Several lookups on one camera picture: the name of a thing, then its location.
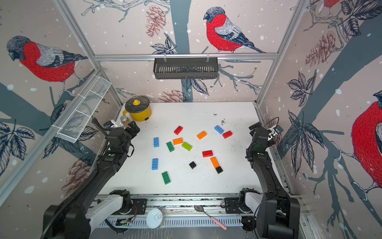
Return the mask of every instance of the bird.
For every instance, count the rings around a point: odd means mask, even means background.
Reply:
[[[6,45],[9,56],[14,61],[18,59],[38,78],[50,82],[62,82],[63,90],[58,93],[70,92],[65,89],[65,80],[71,75],[78,78],[78,85],[83,81],[75,73],[76,65],[87,59],[80,54],[64,51],[58,47],[43,46],[32,42],[24,36],[15,36]]]
[[[241,29],[234,25],[225,15],[221,7],[212,7],[206,11],[203,20],[207,20],[207,38],[209,42],[218,49],[217,53],[236,49],[250,48],[257,52],[264,53],[256,48],[241,32]]]
[[[372,103],[354,121],[351,130],[354,153],[345,153],[358,160],[373,179],[372,185],[367,189],[363,189],[357,182],[352,182],[365,194],[363,201],[369,200],[367,194],[370,190],[382,187],[382,91],[373,96],[378,101]]]

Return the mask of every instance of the bird head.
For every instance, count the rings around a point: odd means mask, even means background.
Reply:
[[[221,7],[212,7],[207,10],[206,14],[204,15],[203,20],[207,20],[209,23],[212,22],[212,20],[220,14],[225,14],[224,9]]]
[[[15,36],[8,41],[6,49],[8,50],[9,56],[12,60],[25,60],[24,46],[29,42],[31,42],[31,40],[24,36]]]

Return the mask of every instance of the green lego brick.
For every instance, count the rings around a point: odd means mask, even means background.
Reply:
[[[172,146],[172,143],[171,143],[171,142],[166,143],[166,145],[167,145],[168,150],[169,150],[170,152],[172,152],[172,151],[175,150],[175,149],[174,149],[174,146]]]
[[[189,144],[186,143],[186,142],[184,142],[184,143],[182,144],[182,147],[185,148],[185,149],[187,149],[188,151],[190,151],[190,150],[192,149],[192,146],[189,145]]]
[[[168,177],[167,171],[162,173],[162,177],[163,177],[163,181],[165,181],[165,184],[171,183],[170,178]]]

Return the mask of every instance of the blue lego brick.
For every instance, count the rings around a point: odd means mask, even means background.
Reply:
[[[219,133],[219,134],[222,134],[224,132],[224,130],[222,128],[219,127],[219,125],[215,126],[215,130]]]
[[[154,138],[154,148],[157,148],[157,147],[159,147],[159,138],[158,137]]]
[[[152,159],[152,170],[158,170],[158,159]]]

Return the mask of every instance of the white tabletop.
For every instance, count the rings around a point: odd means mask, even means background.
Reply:
[[[151,103],[150,106],[150,119],[137,122],[141,131],[131,141],[135,147],[133,156],[126,159],[100,194],[115,189],[126,189],[132,194],[238,193],[243,187],[262,191],[256,173],[245,158],[245,150],[252,140],[248,127],[259,121],[252,102]],[[214,129],[216,125],[233,135],[223,138]],[[174,130],[178,126],[183,130],[176,135]],[[199,140],[196,135],[202,131],[207,136]],[[155,137],[159,137],[158,148],[154,148]],[[193,148],[187,151],[179,144],[170,152],[166,143],[180,137]],[[211,157],[203,158],[202,151],[207,150],[213,151],[222,173],[216,173]],[[151,169],[153,158],[159,159],[155,171]],[[189,166],[192,161],[196,163],[194,169]],[[171,180],[167,185],[162,178],[165,171]]]

